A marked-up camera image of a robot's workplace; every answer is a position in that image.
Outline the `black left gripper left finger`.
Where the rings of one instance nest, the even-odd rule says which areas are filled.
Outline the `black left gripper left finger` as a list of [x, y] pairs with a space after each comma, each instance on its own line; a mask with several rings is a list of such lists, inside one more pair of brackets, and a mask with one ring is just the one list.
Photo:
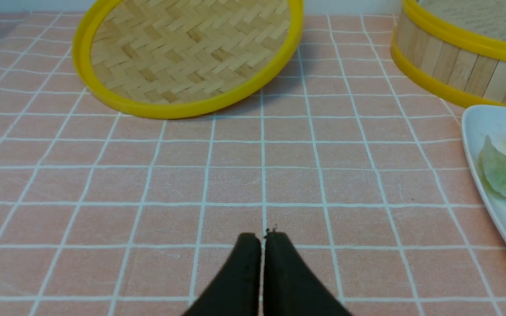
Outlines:
[[257, 316], [260, 294], [261, 242], [242, 233], [209, 286], [185, 316]]

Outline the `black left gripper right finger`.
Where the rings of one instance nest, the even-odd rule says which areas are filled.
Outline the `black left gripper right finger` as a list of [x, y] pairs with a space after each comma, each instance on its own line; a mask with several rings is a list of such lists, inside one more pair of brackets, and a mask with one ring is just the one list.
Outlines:
[[313, 274], [287, 234], [268, 231], [265, 240], [265, 316], [351, 316]]

